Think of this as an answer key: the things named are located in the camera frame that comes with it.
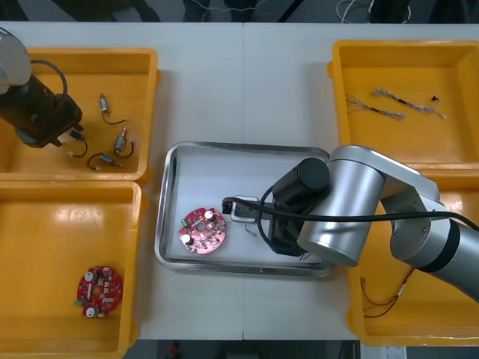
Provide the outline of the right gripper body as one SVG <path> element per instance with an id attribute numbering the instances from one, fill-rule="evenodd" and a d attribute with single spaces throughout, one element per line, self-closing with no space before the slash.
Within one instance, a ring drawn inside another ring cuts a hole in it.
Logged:
<path id="1" fill-rule="evenodd" d="M 271 249 L 280 255 L 303 256 L 304 250 L 297 244 L 303 224 L 303 221 L 272 216 L 268 234 Z"/>

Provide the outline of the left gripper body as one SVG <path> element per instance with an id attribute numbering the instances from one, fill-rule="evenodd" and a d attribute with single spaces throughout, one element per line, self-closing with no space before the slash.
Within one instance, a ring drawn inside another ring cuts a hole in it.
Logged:
<path id="1" fill-rule="evenodd" d="M 67 96 L 60 94 L 39 97 L 24 96 L 15 106 L 17 135 L 30 147 L 43 148 L 53 138 L 59 138 L 73 129 L 74 122 L 81 122 L 82 110 Z"/>

